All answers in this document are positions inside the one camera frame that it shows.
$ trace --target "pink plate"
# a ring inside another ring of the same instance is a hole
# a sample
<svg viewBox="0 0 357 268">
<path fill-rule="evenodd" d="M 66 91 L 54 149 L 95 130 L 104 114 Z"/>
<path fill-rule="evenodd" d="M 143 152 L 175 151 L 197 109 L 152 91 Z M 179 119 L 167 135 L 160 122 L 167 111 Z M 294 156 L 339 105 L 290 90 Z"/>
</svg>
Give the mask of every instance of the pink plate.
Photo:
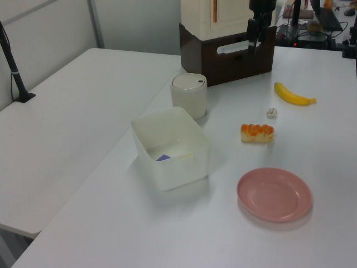
<svg viewBox="0 0 357 268">
<path fill-rule="evenodd" d="M 240 178 L 237 194 L 250 212 L 272 222 L 293 221 L 311 206 L 308 186 L 298 176 L 283 169 L 251 170 Z"/>
</svg>

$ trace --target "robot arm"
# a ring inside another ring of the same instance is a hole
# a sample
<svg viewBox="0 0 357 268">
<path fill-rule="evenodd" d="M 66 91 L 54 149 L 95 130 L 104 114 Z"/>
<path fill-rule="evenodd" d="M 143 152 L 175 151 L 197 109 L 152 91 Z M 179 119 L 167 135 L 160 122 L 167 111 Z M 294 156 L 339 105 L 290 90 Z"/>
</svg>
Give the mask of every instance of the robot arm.
<svg viewBox="0 0 357 268">
<path fill-rule="evenodd" d="M 254 12 L 253 18 L 248 21 L 247 40 L 248 52 L 255 53 L 257 41 L 264 42 L 268 27 L 272 22 L 272 12 L 277 4 L 276 0 L 250 0 L 249 9 Z"/>
</svg>

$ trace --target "brown wooden box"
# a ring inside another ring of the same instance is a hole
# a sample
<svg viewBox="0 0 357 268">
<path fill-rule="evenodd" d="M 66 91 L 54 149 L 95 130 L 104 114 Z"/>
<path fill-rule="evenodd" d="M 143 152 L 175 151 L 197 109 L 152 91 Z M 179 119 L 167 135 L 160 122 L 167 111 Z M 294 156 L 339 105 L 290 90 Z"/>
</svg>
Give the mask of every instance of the brown wooden box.
<svg viewBox="0 0 357 268">
<path fill-rule="evenodd" d="M 188 73 L 204 75 L 208 87 L 272 70 L 276 26 L 268 29 L 266 41 L 257 47 L 255 54 L 248 53 L 248 50 L 229 54 L 217 53 L 220 46 L 245 41 L 245 32 L 201 41 L 181 23 L 179 28 L 181 65 Z"/>
</svg>

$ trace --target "floor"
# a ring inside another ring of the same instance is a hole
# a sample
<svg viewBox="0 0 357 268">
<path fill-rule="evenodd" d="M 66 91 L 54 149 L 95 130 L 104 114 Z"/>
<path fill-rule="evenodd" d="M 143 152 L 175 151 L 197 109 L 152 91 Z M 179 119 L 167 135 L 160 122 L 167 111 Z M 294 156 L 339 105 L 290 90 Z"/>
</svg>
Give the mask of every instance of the floor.
<svg viewBox="0 0 357 268">
<path fill-rule="evenodd" d="M 0 268 L 10 268 L 32 239 L 0 229 Z"/>
</svg>

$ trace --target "computer mouse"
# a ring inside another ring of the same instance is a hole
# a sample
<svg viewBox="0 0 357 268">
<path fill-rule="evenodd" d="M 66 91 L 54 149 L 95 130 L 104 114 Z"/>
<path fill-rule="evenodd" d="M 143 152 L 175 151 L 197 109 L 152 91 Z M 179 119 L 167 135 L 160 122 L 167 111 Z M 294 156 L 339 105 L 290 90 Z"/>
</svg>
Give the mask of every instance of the computer mouse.
<svg viewBox="0 0 357 268">
<path fill-rule="evenodd" d="M 344 12 L 345 16 L 353 16 L 354 14 L 356 14 L 356 10 L 354 8 L 349 8 Z"/>
</svg>

